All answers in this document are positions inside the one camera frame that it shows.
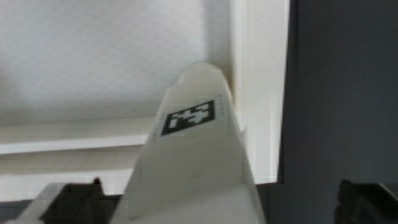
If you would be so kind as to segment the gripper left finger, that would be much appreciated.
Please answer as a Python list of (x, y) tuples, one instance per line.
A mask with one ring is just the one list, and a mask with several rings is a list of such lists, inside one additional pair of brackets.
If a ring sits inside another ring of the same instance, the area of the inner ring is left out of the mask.
[(90, 183), (51, 183), (14, 224), (110, 224), (119, 200), (119, 195), (105, 194), (99, 179)]

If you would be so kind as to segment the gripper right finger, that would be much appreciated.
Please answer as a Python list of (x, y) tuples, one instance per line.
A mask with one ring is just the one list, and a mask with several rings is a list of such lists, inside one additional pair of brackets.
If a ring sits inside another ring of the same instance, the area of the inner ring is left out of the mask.
[(341, 181), (334, 224), (398, 224), (398, 183)]

